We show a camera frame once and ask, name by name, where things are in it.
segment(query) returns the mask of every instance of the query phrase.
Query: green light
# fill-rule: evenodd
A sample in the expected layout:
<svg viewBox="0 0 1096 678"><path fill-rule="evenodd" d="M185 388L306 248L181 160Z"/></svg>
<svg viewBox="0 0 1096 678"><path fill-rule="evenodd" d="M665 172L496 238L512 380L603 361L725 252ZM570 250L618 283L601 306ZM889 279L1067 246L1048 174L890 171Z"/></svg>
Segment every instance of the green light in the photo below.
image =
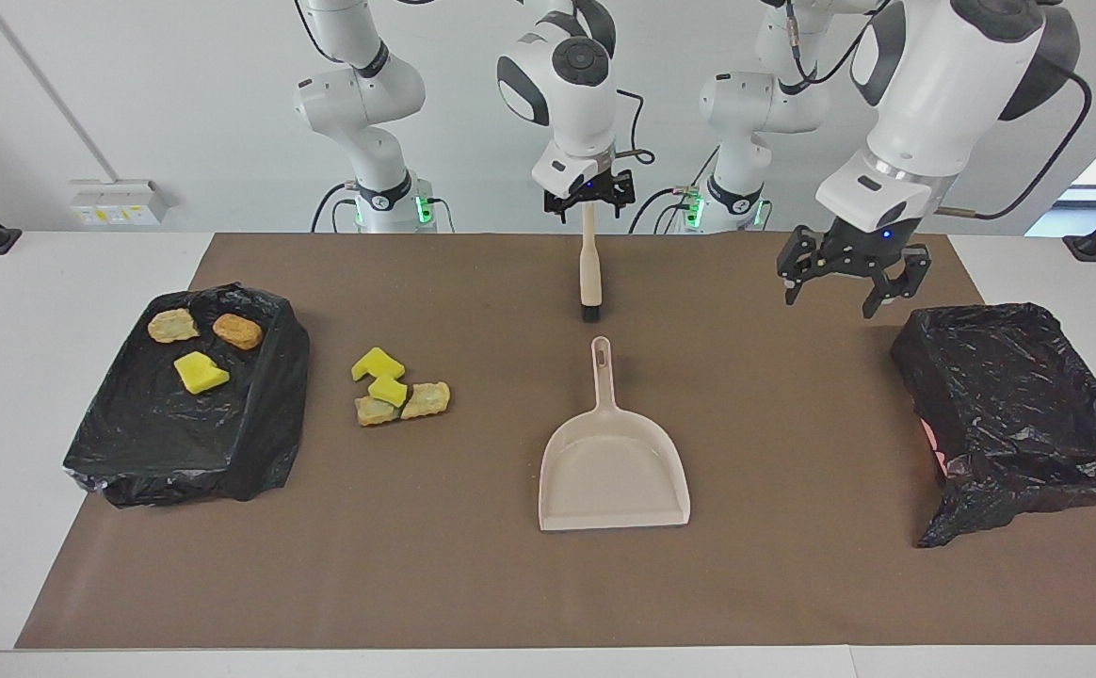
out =
<svg viewBox="0 0 1096 678"><path fill-rule="evenodd" d="M707 202L703 199L703 196L693 196L690 202L690 214L686 215L686 223L689 225L692 231L698 230L699 220L703 219L703 210L707 207Z"/></svg>
<svg viewBox="0 0 1096 678"><path fill-rule="evenodd" d="M760 200L758 208L753 214L753 228L755 231L764 231L767 223L770 223L773 215L773 203L770 200Z"/></svg>
<svg viewBox="0 0 1096 678"><path fill-rule="evenodd" d="M435 218L435 211L431 205L427 205L426 198L415 196L414 203L418 205L418 220L422 223L431 223L431 220Z"/></svg>

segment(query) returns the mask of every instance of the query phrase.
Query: yellow sponge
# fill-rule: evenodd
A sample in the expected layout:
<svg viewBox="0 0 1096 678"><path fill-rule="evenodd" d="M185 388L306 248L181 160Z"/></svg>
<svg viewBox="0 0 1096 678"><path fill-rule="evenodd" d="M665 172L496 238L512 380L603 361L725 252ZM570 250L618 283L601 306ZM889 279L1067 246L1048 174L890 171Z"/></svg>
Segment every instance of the yellow sponge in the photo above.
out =
<svg viewBox="0 0 1096 678"><path fill-rule="evenodd" d="M184 389L192 394L198 394L213 389L214 386L221 386L230 381L230 374L225 369L217 368L213 359L201 352L192 352L175 360L175 372L184 382Z"/></svg>
<svg viewBox="0 0 1096 678"><path fill-rule="evenodd" d="M406 394L410 388L404 383L398 383L392 377L378 377L376 381L368 386L368 394L376 400L384 400L395 407L406 404Z"/></svg>
<svg viewBox="0 0 1096 678"><path fill-rule="evenodd" d="M351 366L351 378L355 381L362 380L365 374L370 375L374 379L381 377L401 379L401 375L406 374L406 366L389 357L388 353L381 352L380 347L373 347L368 353L364 353L364 357L356 360L354 366Z"/></svg>

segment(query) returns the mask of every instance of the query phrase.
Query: dustpan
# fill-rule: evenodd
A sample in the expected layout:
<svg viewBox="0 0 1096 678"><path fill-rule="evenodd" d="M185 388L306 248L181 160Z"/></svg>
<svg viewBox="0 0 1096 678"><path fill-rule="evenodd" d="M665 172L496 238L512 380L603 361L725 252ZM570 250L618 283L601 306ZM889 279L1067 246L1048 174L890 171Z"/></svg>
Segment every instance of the dustpan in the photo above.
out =
<svg viewBox="0 0 1096 678"><path fill-rule="evenodd" d="M539 468L539 528L603 529L685 525L690 491L665 429L616 405L612 342L598 336L595 407L567 421Z"/></svg>

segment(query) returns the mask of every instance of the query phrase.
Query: black trash bag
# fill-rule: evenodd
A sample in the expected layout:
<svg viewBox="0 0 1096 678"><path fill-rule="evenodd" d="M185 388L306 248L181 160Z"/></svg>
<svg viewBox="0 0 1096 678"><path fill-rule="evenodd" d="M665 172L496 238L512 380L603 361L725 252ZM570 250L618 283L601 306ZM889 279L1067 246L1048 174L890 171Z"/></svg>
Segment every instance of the black trash bag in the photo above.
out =
<svg viewBox="0 0 1096 678"><path fill-rule="evenodd" d="M1041 306L914 312L892 345L943 501L918 547L1096 505L1096 380Z"/></svg>
<svg viewBox="0 0 1096 678"><path fill-rule="evenodd" d="M201 335L159 344L157 313L186 308ZM213 333L221 313L264 329L242 352ZM230 381L191 394L172 361L201 352ZM173 292L147 306L83 416L62 467L115 507L201 497L248 501L282 487L301 441L310 335L283 297L235 285Z"/></svg>

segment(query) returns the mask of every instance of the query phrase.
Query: brush handle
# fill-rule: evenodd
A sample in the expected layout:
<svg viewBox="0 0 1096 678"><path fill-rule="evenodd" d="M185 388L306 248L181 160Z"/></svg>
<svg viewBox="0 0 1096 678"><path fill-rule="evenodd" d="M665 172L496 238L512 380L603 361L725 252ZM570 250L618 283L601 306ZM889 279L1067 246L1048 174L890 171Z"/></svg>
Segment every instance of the brush handle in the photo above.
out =
<svg viewBox="0 0 1096 678"><path fill-rule="evenodd" d="M595 336L591 343L594 355L594 402L596 411L617 411L616 378L612 366L612 341Z"/></svg>
<svg viewBox="0 0 1096 678"><path fill-rule="evenodd" d="M603 266L598 263L594 203L582 203L582 306L603 304Z"/></svg>

